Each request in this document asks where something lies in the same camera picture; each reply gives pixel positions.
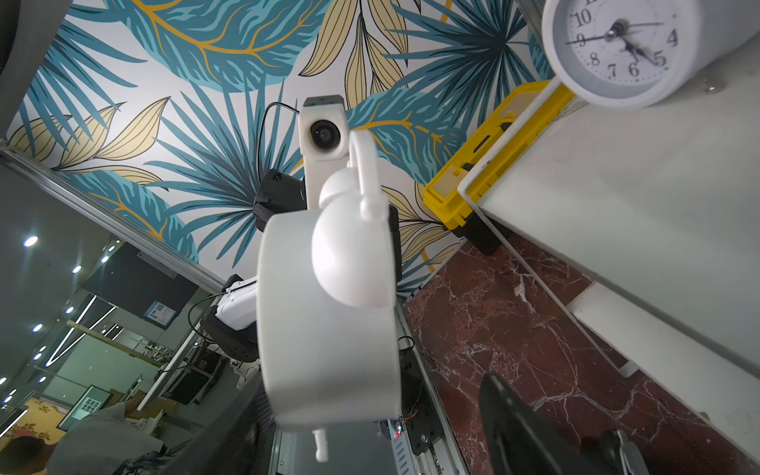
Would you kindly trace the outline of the white plastic twin-bell clock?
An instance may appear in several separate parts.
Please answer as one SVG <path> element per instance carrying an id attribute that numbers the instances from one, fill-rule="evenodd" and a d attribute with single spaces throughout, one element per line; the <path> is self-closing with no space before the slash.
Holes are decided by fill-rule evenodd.
<path id="1" fill-rule="evenodd" d="M 350 161 L 326 181 L 320 205 L 274 216 L 261 243 L 264 389 L 283 431 L 314 435 L 320 462 L 331 427 L 402 411 L 395 253 L 378 163 L 370 133 L 352 132 Z"/>

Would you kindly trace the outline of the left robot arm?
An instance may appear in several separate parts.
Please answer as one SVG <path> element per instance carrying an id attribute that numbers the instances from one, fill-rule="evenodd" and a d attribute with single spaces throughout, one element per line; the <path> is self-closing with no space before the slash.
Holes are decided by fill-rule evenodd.
<path id="1" fill-rule="evenodd" d="M 307 209 L 306 180 L 272 169 L 265 174 L 253 199 L 253 231 L 264 236 L 271 219 Z M 223 354 L 240 362 L 259 359 L 257 337 L 258 264 L 244 274 L 231 275 L 222 293 L 200 318 L 200 329 Z"/>

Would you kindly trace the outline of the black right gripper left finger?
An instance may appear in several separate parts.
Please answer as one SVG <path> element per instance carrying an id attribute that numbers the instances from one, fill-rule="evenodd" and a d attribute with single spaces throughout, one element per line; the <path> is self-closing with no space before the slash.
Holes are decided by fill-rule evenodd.
<path id="1" fill-rule="evenodd" d="M 276 423 L 257 373 L 239 396 L 162 467 L 162 474 L 266 474 Z"/>

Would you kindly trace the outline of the white metal twin-bell clock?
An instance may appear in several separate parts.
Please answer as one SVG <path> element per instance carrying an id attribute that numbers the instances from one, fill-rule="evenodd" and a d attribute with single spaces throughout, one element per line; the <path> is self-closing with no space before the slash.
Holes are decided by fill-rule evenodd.
<path id="1" fill-rule="evenodd" d="M 759 33 L 756 1 L 545 2 L 542 43 L 574 94 L 610 108 L 652 106 Z"/>

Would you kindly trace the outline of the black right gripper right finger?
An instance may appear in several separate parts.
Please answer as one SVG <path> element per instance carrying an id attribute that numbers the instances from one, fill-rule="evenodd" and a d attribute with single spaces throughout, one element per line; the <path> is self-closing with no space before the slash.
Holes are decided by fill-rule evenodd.
<path id="1" fill-rule="evenodd" d="M 574 452 L 498 375 L 483 378 L 479 410 L 494 473 L 594 472 L 594 466 Z"/>

